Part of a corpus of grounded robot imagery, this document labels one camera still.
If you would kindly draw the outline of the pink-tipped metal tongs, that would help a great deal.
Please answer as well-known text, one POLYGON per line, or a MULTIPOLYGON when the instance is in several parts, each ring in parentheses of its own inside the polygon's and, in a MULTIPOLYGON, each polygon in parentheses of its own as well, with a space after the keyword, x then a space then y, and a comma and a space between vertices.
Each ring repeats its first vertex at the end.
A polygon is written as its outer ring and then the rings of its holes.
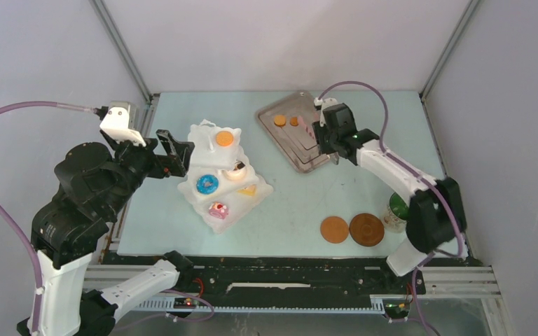
MULTIPOLYGON (((314 141, 315 146, 318 146, 319 143, 317 142, 317 138, 315 136, 314 130, 312 128, 312 124, 308 124, 305 122, 305 119, 303 116, 297 116, 298 125, 304 129, 304 132, 314 141)), ((332 154, 326 154, 326 156, 329 158, 330 162, 338 165, 339 163, 339 156, 336 153, 332 154)))

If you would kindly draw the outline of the brown cookie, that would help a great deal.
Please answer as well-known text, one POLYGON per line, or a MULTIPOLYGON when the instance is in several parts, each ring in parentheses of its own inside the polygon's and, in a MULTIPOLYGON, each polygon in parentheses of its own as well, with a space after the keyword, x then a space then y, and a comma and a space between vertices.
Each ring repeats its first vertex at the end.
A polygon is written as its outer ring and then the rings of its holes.
POLYGON ((290 118, 289 123, 290 123, 291 126, 293 126, 293 127, 297 127, 297 126, 299 125, 298 118, 297 118, 297 117, 292 117, 292 118, 290 118))

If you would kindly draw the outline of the blue frosted donut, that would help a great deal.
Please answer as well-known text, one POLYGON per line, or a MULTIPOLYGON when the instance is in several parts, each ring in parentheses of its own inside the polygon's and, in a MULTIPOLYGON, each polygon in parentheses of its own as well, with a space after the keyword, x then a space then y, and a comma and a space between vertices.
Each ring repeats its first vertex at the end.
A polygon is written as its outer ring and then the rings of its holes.
POLYGON ((198 193, 203 195, 211 195, 216 192, 219 187, 219 179, 213 174, 205 174, 200 176, 195 184, 198 193))

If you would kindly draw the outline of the orange cookie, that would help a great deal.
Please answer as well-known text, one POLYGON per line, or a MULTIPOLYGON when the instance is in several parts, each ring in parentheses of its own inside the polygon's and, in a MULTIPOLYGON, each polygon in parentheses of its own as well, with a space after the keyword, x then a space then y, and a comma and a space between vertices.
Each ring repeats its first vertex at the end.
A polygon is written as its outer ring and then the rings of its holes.
POLYGON ((219 146, 228 147, 233 144, 235 137, 232 132, 220 131, 215 136, 215 141, 219 146))
POLYGON ((273 123, 278 127, 283 127, 287 124, 287 117, 285 115, 276 115, 273 118, 273 123))

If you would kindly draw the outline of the orange cookie front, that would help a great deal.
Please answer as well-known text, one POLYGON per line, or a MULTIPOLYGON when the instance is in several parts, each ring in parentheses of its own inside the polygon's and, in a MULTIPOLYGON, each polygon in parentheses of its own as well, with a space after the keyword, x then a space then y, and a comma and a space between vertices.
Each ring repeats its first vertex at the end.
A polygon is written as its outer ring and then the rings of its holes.
POLYGON ((235 137, 232 132, 220 131, 215 136, 215 141, 219 146, 228 147, 233 144, 235 137))

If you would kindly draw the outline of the pink swiss roll cake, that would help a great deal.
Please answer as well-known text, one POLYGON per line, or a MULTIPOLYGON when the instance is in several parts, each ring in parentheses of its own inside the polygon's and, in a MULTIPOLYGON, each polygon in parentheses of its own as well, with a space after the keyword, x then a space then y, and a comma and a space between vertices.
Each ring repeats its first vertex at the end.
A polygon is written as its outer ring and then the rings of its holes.
POLYGON ((213 202, 208 209, 208 214, 214 218, 224 220, 229 215, 229 208, 224 203, 213 202))

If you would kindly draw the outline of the white chocolate donut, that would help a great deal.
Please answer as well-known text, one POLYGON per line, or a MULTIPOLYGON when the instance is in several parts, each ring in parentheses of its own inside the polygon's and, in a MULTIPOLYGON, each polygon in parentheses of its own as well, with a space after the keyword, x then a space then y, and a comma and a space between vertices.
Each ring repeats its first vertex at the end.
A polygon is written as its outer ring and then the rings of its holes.
POLYGON ((231 170, 223 170, 223 175, 229 181, 241 180, 247 175, 247 165, 238 160, 231 170))

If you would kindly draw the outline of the light brown coaster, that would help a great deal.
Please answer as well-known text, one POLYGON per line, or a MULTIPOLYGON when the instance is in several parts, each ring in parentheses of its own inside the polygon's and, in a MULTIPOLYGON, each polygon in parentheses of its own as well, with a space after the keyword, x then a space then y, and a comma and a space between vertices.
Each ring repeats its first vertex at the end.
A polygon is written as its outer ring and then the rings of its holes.
POLYGON ((321 236, 331 244, 340 244, 349 236, 347 222, 338 216, 325 218, 320 225, 321 236))

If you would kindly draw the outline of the yellow cake slice with cherry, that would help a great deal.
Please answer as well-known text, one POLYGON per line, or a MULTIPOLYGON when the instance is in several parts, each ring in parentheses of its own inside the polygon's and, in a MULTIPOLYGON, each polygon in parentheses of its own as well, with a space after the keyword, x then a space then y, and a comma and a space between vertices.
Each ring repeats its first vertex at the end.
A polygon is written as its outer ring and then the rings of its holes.
POLYGON ((251 185, 248 185, 247 187, 244 187, 243 189, 238 190, 238 193, 253 197, 256 194, 256 191, 257 191, 257 185, 251 184, 251 185))

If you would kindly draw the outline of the dark brown wooden saucer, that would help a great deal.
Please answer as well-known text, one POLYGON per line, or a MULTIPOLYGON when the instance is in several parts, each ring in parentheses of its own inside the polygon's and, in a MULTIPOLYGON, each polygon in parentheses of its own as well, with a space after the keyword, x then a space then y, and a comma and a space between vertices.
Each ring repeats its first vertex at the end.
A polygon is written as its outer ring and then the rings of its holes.
POLYGON ((381 220, 370 213, 359 213, 350 221, 350 235, 361 246, 378 245, 385 236, 385 228, 381 220))

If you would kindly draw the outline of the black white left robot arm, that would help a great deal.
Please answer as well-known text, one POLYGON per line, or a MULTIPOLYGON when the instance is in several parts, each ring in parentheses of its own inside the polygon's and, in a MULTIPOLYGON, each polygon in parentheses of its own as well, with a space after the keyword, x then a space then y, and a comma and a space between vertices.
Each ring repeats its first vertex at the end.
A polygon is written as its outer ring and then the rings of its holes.
POLYGON ((32 221, 31 245, 41 285, 21 335, 108 335, 124 315, 157 293, 186 291, 193 263, 171 251, 153 266, 115 286, 84 291, 85 273, 98 240, 147 178, 184 177, 194 144, 160 129, 144 144, 88 142, 72 148, 55 167, 59 187, 32 221))

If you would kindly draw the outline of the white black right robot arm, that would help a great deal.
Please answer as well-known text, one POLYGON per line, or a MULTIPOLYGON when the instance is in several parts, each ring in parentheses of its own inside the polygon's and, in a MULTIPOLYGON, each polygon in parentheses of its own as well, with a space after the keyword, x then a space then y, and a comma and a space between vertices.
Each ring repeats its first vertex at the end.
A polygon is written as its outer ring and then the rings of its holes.
POLYGON ((466 223, 458 183, 436 179, 396 155, 369 129, 357 129, 353 112, 336 99, 315 99, 319 115, 313 122, 319 151, 361 167, 386 183, 408 206, 406 238, 386 258, 379 282, 390 293, 408 282, 407 273, 443 253, 441 246, 456 241, 455 256, 464 254, 466 223))

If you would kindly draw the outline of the white spare arm link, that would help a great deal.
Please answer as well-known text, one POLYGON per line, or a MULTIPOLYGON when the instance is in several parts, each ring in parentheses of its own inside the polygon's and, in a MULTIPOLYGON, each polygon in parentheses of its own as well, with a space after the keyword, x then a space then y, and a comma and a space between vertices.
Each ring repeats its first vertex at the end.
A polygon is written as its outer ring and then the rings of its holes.
POLYGON ((92 290, 81 296, 77 335, 109 335, 124 315, 163 290, 173 288, 179 270, 167 260, 118 285, 92 290))

